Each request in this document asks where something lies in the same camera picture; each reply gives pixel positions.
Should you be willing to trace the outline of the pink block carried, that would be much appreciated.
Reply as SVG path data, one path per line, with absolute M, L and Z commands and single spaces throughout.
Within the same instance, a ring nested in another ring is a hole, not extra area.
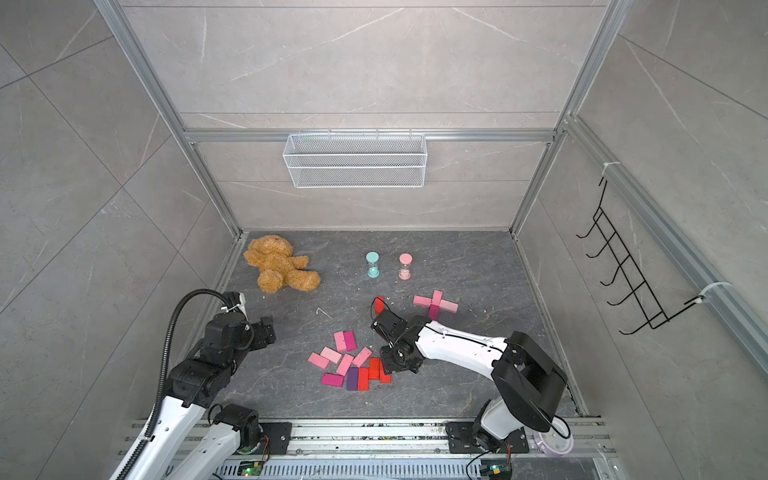
M 432 299 L 428 298 L 428 297 L 423 297 L 423 296 L 416 295 L 413 298 L 413 304 L 416 305 L 416 306 L 421 306 L 421 307 L 429 308 L 432 305 Z
M 458 304 L 447 300 L 442 300 L 439 304 L 441 310 L 448 311 L 450 313 L 456 313 L 458 311 Z

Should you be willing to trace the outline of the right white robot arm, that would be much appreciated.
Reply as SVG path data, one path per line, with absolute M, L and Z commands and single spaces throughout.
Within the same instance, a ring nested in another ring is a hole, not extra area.
M 498 397 L 486 402 L 472 426 L 475 445 L 496 451 L 524 427 L 572 440 L 570 426 L 557 415 L 567 386 L 566 373 L 527 334 L 488 337 L 449 328 L 424 316 L 406 320 L 389 309 L 373 318 L 371 329 L 385 342 L 379 354 L 387 374 L 416 373 L 426 360 L 447 362 L 490 379 Z

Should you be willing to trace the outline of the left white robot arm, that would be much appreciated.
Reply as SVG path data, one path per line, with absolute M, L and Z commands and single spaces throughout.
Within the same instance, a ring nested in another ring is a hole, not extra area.
M 276 341 L 273 319 L 248 321 L 224 310 L 206 326 L 196 349 L 165 378 L 162 400 L 111 475 L 113 479 L 211 479 L 238 451 L 268 445 L 256 410 L 215 405 L 248 353 Z

